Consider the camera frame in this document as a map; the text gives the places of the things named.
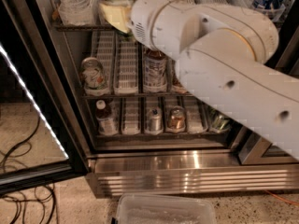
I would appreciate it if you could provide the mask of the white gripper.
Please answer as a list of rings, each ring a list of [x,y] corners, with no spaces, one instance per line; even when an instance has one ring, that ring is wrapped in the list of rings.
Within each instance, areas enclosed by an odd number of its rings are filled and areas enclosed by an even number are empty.
[[[163,50],[178,11],[172,7],[185,0],[118,0],[101,1],[99,9],[105,20],[117,30],[129,34],[152,50]]]

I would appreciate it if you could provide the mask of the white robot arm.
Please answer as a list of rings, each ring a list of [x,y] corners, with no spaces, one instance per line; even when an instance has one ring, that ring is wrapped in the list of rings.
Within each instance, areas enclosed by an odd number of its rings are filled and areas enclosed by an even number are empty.
[[[107,22],[176,63],[193,96],[299,157],[299,80],[266,66],[276,26],[260,12],[186,0],[103,1]]]

